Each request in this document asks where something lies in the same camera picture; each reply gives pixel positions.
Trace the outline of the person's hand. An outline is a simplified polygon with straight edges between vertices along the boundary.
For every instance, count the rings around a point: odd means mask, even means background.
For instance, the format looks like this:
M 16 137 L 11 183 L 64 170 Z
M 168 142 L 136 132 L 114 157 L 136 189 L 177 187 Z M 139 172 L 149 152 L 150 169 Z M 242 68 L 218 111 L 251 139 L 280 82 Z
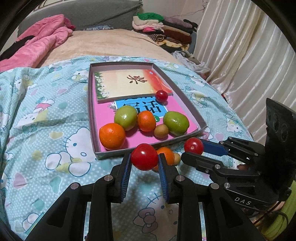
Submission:
M 244 176 L 238 178 L 232 198 L 243 208 L 257 212 L 276 209 L 292 194 L 294 170 L 287 172 L 269 164 L 261 170 L 247 164 L 239 164 L 237 169 Z

